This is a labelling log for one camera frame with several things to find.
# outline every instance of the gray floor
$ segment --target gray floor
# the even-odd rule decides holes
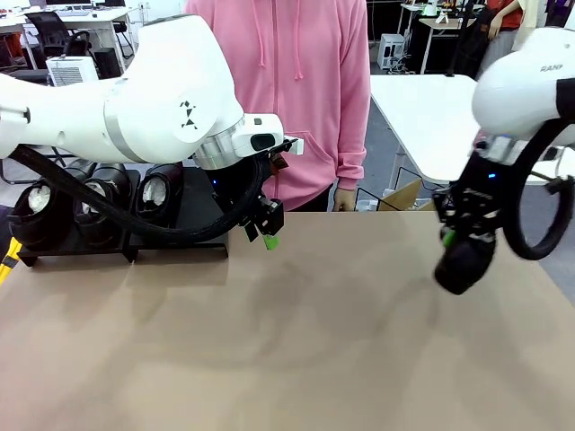
[[[378,73],[376,67],[372,69],[372,73]],[[369,114],[366,145],[366,177],[359,185],[380,196],[389,182],[397,139],[373,102]],[[405,167],[414,171],[409,162],[406,163]],[[144,172],[146,167],[139,165],[138,169]],[[4,161],[4,171],[6,177],[13,180],[36,177],[33,172],[12,160]],[[400,184],[407,183],[412,179],[413,177],[409,173],[404,173],[400,179]],[[25,187],[9,186],[0,181],[0,204],[13,206]],[[428,192],[422,191],[422,196],[428,195]],[[522,225],[529,240],[534,241],[541,237],[551,223],[556,205],[556,200],[546,196],[542,188],[526,188],[522,202]],[[571,224],[558,249],[549,258],[544,259],[541,264],[565,295],[572,302],[575,302],[575,224]]]

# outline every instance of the shoe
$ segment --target shoe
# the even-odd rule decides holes
[[[137,190],[136,216],[169,227],[178,215],[183,192],[183,164],[159,164],[149,170]]]
[[[80,181],[93,173],[96,163],[77,159],[66,171]],[[40,179],[28,187],[18,198],[8,216],[12,236],[32,251],[44,251],[62,240],[72,224],[74,200],[62,190]]]
[[[115,207],[128,209],[132,184],[121,163],[100,163],[84,184],[106,197]],[[81,201],[74,204],[74,220],[92,247],[106,247],[119,239],[121,228]]]

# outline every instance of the hoodie pocket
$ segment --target hoodie pocket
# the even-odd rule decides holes
[[[304,153],[282,153],[289,167],[279,172],[274,195],[298,201],[314,198],[335,181],[336,162],[317,144],[310,132],[287,131],[285,134],[304,139]]]

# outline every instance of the zipper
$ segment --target zipper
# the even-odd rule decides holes
[[[278,7],[277,0],[271,0],[271,20],[273,22],[273,113],[279,110],[279,42],[278,42]],[[276,174],[274,198],[279,198],[279,172]]]

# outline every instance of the pink jacket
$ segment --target pink jacket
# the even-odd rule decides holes
[[[188,0],[186,13],[212,28],[246,112],[279,115],[305,154],[264,185],[287,210],[336,178],[363,178],[369,112],[366,0]]]

